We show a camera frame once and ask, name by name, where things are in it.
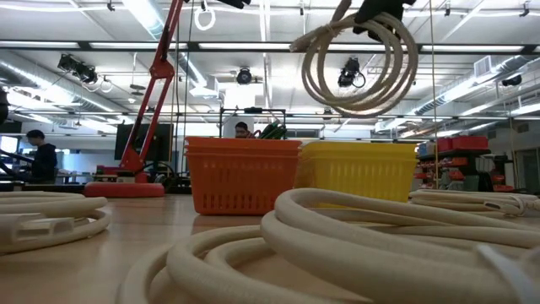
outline black clamp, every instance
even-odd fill
[[[446,10],[445,10],[445,17],[450,16],[451,13],[451,5],[450,0],[446,1]]]
[[[112,6],[112,0],[109,0],[109,2],[107,3],[107,8],[109,9],[110,12],[116,11],[115,7]]]
[[[531,10],[529,10],[529,2],[523,3],[523,13],[520,14],[520,17],[527,16]]]

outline red base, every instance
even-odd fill
[[[165,189],[160,183],[89,182],[84,187],[88,198],[161,198]]]

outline orange basket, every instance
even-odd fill
[[[204,138],[204,147],[199,139],[186,138],[199,214],[266,214],[279,194],[293,188],[300,141]]]

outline plastic basket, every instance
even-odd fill
[[[293,188],[300,141],[205,138],[204,143],[193,139],[186,139],[186,157],[199,214],[266,214],[279,194]],[[262,149],[255,149],[253,145],[261,142],[265,142]],[[194,148],[203,153],[192,152]]]
[[[294,186],[406,202],[417,163],[414,147],[414,144],[307,144],[301,153]],[[324,202],[319,206],[336,207]]]
[[[488,138],[484,136],[460,136],[452,139],[453,149],[488,149]]]
[[[297,156],[297,140],[243,139],[243,138],[198,138],[187,137],[188,152],[194,153],[224,153],[248,155],[289,155]]]

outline wooden table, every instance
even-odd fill
[[[260,217],[199,216],[192,197],[112,199],[105,211],[111,214],[108,230],[93,238],[66,245],[0,257],[2,304],[112,304],[118,285],[130,267],[148,250],[162,244],[217,227],[258,225]],[[540,219],[518,219],[540,227]],[[297,269],[280,258],[242,269],[277,285],[298,290],[355,298]],[[271,274],[264,279],[261,274]],[[310,280],[309,285],[301,284]],[[184,295],[166,272],[153,287],[154,303],[180,301]]]

